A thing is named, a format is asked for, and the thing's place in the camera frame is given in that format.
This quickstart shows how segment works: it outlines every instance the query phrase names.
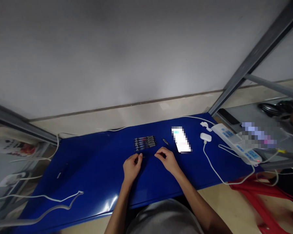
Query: white wall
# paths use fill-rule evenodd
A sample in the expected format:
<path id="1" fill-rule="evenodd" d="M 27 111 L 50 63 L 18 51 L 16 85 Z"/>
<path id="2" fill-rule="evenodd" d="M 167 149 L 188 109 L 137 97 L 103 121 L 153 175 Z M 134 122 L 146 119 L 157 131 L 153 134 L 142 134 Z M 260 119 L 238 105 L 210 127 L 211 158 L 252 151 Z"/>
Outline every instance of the white wall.
<path id="1" fill-rule="evenodd" d="M 33 119 L 222 89 L 287 3 L 0 0 L 0 105 Z"/>

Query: blue table mat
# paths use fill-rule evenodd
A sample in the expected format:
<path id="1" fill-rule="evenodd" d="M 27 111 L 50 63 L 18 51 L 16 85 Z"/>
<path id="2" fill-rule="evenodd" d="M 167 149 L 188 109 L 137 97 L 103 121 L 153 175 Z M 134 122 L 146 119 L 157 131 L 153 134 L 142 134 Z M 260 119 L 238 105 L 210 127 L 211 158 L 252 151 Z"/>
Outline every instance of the blue table mat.
<path id="1" fill-rule="evenodd" d="M 193 116 L 217 124 L 208 113 Z M 77 193 L 78 190 L 83 191 L 84 194 L 75 200 L 70 210 L 54 210 L 37 224 L 15 228 L 14 233 L 48 233 L 110 214 L 124 179 L 122 165 L 135 153 L 133 140 L 137 137 L 153 135 L 157 145 L 141 151 L 144 158 L 140 173 L 132 187 L 130 208 L 182 194 L 175 178 L 154 156 L 162 146 L 174 153 L 180 168 L 196 189 L 221 183 L 203 153 L 203 140 L 200 139 L 202 132 L 212 136 L 212 141 L 206 144 L 205 152 L 224 181 L 233 181 L 250 174 L 252 167 L 240 158 L 220 149 L 218 144 L 226 144 L 214 132 L 208 132 L 202 127 L 200 125 L 202 121 L 188 117 L 176 118 L 127 127 L 116 132 L 105 131 L 63 139 L 33 195 L 46 194 L 62 200 Z M 172 126 L 183 127 L 192 148 L 191 153 L 178 152 L 171 132 Z M 72 199 L 61 204 L 69 205 Z M 30 199 L 20 218 L 38 218 L 47 209 L 58 204 L 46 198 Z"/>

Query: small metal part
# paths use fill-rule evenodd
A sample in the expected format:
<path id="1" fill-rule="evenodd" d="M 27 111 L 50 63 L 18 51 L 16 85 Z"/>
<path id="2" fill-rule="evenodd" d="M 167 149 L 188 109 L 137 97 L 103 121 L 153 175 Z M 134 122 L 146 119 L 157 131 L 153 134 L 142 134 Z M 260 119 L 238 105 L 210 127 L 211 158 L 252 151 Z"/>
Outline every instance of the small metal part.
<path id="1" fill-rule="evenodd" d="M 164 141 L 167 145 L 169 145 L 168 142 L 167 142 L 164 138 L 162 138 L 162 139 L 163 139 L 163 141 Z"/>

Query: phone screen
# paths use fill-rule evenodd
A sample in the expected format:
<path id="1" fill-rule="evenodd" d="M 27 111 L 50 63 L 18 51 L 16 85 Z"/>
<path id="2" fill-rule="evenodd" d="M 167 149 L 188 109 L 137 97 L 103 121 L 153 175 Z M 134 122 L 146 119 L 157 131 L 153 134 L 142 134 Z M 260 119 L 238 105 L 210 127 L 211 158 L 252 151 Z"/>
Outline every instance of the phone screen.
<path id="1" fill-rule="evenodd" d="M 182 127 L 172 127 L 172 135 L 180 153 L 187 153 L 192 151 L 187 136 L 185 135 Z"/>

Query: power strip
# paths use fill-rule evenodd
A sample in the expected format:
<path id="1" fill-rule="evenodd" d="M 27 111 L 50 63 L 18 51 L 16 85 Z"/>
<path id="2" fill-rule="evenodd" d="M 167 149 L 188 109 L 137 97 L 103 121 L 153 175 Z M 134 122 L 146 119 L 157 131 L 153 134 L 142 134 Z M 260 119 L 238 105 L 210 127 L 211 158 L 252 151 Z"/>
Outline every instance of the power strip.
<path id="1" fill-rule="evenodd" d="M 252 165 L 257 166 L 259 163 L 263 161 L 261 156 L 259 156 L 253 149 L 245 149 L 242 144 L 241 138 L 236 136 L 231 130 L 229 130 L 224 124 L 219 123 L 214 125 L 211 128 L 231 149 L 233 149 L 239 156 L 241 156 L 242 160 L 250 165 L 250 161 Z"/>

